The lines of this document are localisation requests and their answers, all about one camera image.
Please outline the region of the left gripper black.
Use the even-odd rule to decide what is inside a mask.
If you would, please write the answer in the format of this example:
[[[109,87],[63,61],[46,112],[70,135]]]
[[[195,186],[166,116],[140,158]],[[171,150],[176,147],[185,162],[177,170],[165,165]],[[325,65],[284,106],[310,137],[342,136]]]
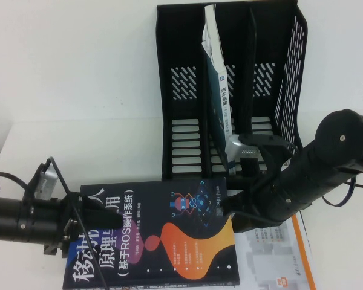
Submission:
[[[83,205],[83,196],[69,192],[62,200],[52,199],[57,207],[56,216],[49,220],[53,226],[52,237],[44,242],[43,254],[55,256],[58,250],[68,257],[70,243],[83,232],[80,219],[86,229],[119,229],[120,215],[93,203]]]

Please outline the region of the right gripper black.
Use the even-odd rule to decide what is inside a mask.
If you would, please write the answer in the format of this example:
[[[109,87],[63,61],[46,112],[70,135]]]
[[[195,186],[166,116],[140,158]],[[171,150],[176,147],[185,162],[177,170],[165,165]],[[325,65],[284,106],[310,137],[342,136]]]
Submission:
[[[254,230],[260,221],[247,213],[290,213],[293,198],[283,189],[281,166],[293,156],[293,144],[277,135],[234,136],[234,158],[240,160],[240,190],[222,200],[223,216],[233,216],[234,233]]]

